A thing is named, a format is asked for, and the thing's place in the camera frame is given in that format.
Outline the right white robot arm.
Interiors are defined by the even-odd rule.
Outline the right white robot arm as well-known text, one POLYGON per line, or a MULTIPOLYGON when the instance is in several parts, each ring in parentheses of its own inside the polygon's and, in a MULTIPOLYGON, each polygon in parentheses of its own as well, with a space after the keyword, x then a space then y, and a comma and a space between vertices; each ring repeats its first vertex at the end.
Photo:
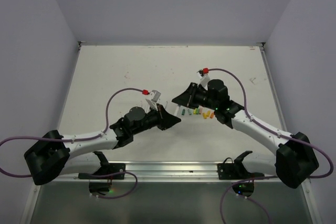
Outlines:
POLYGON ((245 151, 236 157, 232 164, 235 179, 272 175, 286 186, 297 188, 319 167, 306 135, 291 134, 256 121, 244 106, 230 99, 222 80, 210 80, 207 88, 190 83, 172 102, 189 109, 211 109, 218 122, 248 135, 270 151, 269 155, 245 151))

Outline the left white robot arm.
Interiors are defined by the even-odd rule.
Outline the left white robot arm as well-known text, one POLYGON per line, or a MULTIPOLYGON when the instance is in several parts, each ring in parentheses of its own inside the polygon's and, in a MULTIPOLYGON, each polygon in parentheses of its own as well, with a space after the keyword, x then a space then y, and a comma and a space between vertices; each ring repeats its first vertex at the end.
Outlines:
POLYGON ((57 130, 50 131, 26 151, 24 159, 35 185, 47 184, 65 174, 104 178, 111 169, 103 150, 124 147, 139 133, 154 127, 165 131, 180 122, 161 104, 149 112, 136 106, 100 132, 61 135, 57 130))

